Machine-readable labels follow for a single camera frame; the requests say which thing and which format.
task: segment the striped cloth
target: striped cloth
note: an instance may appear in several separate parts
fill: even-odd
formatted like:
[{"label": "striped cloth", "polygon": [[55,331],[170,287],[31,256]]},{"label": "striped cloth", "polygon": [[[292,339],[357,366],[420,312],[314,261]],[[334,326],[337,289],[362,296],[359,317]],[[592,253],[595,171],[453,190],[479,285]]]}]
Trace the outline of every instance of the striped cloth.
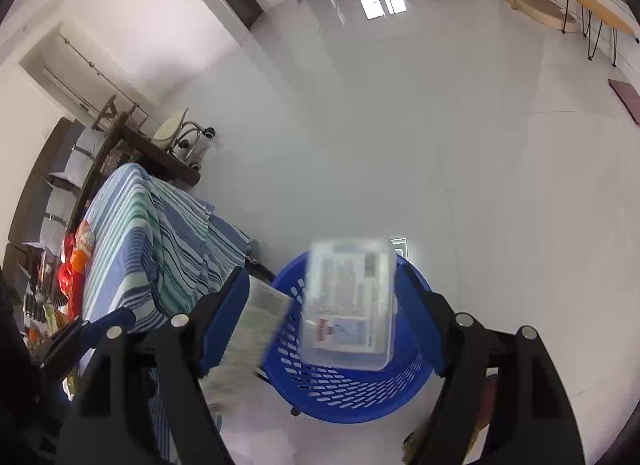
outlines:
[{"label": "striped cloth", "polygon": [[[128,307],[136,315],[134,332],[158,328],[167,318],[190,312],[203,295],[220,291],[234,267],[244,266],[250,248],[249,238],[217,217],[211,205],[132,163],[108,178],[84,219],[96,243],[82,318],[95,321]],[[175,462],[159,391],[149,401],[150,414],[162,457]]]}]

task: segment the plastic box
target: plastic box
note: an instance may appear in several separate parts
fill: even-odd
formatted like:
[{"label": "plastic box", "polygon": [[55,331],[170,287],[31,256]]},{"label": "plastic box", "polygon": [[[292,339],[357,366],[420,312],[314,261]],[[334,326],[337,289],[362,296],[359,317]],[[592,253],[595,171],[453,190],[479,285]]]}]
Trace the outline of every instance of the plastic box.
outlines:
[{"label": "plastic box", "polygon": [[393,357],[396,252],[348,239],[311,246],[300,356],[309,364],[378,371]]}]

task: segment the silver screw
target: silver screw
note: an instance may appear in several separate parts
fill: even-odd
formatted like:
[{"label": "silver screw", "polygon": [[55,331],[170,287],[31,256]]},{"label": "silver screw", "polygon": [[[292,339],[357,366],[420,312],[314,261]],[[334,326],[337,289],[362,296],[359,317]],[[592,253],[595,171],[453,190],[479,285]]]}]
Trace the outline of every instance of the silver screw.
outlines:
[{"label": "silver screw", "polygon": [[469,326],[471,326],[471,324],[474,323],[474,318],[471,317],[471,315],[469,315],[468,313],[458,313],[456,315],[456,322],[459,326],[468,328]]},{"label": "silver screw", "polygon": [[538,332],[531,326],[522,327],[522,336],[529,340],[535,340],[538,337]]},{"label": "silver screw", "polygon": [[186,313],[178,313],[171,317],[171,326],[174,328],[181,328],[189,322],[189,316]]},{"label": "silver screw", "polygon": [[122,328],[120,326],[111,326],[107,330],[107,336],[113,340],[117,339],[120,335],[122,335]]}]

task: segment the blue plastic basket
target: blue plastic basket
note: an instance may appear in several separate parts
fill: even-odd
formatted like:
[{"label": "blue plastic basket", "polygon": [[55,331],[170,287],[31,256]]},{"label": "blue plastic basket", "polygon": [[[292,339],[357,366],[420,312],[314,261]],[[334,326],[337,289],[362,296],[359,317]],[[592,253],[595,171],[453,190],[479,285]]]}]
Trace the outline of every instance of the blue plastic basket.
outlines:
[{"label": "blue plastic basket", "polygon": [[[406,263],[398,257],[398,265]],[[304,299],[306,254],[289,263],[273,286],[293,297],[289,316],[263,364],[271,384],[293,407],[334,423],[361,423],[402,407],[420,390],[432,368],[418,352],[409,325],[396,316],[394,356],[382,371],[322,368],[298,356],[298,324]],[[431,291],[416,270],[424,287]]]}]

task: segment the glossy floor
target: glossy floor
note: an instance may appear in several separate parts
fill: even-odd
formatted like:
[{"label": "glossy floor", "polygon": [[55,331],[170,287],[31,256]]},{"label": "glossy floor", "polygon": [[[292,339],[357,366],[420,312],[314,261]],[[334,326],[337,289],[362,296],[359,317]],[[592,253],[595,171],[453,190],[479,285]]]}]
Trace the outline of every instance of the glossy floor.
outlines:
[{"label": "glossy floor", "polygon": [[[640,391],[640,131],[607,85],[620,71],[501,0],[290,0],[252,31],[168,103],[219,131],[194,193],[276,271],[313,239],[407,237],[453,308],[539,329],[592,463]],[[437,387],[342,427],[259,382],[225,434],[257,464],[400,463]]]}]

